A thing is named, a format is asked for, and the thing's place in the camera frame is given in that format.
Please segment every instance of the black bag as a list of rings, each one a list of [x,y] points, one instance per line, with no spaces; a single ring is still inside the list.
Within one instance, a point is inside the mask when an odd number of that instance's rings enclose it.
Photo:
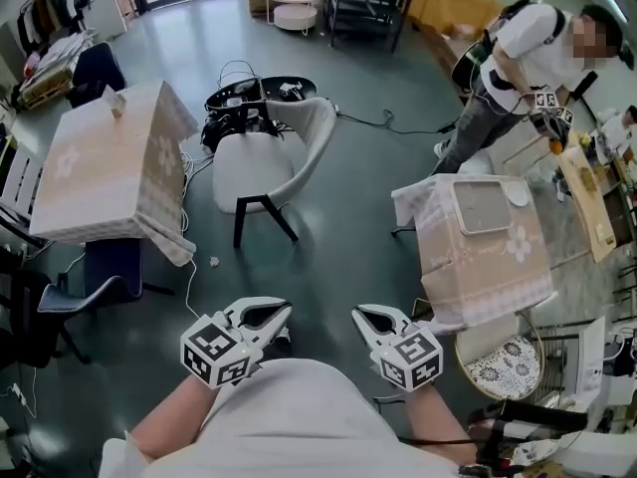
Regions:
[[[505,7],[498,19],[489,27],[489,30],[483,31],[482,39],[471,45],[458,59],[458,62],[456,62],[456,65],[451,71],[451,79],[463,92],[469,94],[472,91],[471,86],[480,73],[480,66],[484,64],[494,51],[495,44],[498,41],[496,33],[528,5],[535,5],[535,2],[533,0],[518,0],[510,6]],[[557,8],[554,9],[557,15],[555,28],[553,28],[550,36],[543,42],[544,44],[552,43],[566,24],[564,13]]]

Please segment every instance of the white plate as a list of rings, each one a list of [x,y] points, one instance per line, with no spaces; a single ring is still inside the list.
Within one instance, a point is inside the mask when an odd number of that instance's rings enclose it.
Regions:
[[[507,184],[507,198],[517,207],[525,207],[529,204],[529,192],[527,187],[521,182],[510,182]]]

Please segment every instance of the clothing pile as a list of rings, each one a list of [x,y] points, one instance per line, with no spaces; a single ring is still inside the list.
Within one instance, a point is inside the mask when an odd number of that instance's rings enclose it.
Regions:
[[[82,9],[90,4],[91,0],[28,0],[18,18],[20,43],[27,56],[48,47],[50,36],[63,28],[72,34],[81,32]]]

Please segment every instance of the wooden board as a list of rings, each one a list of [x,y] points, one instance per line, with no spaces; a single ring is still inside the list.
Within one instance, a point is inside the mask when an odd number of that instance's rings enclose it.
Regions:
[[[599,182],[597,182],[584,151],[579,145],[568,147],[557,157],[557,162],[575,201],[577,212],[588,237],[593,260],[598,263],[617,246]],[[582,168],[590,172],[595,184],[595,191],[589,192],[584,187],[580,175]]]

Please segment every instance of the backpack strap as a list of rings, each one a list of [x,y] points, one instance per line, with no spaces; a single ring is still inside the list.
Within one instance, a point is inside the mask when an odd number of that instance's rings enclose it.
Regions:
[[[561,31],[564,29],[564,25],[566,24],[566,16],[564,16],[564,13],[556,7],[553,7],[553,9],[555,9],[557,20],[555,21],[555,28],[553,28],[553,33],[550,34],[550,36],[548,36],[548,38],[544,41],[545,44],[552,43],[557,38],[557,36],[561,34]]]

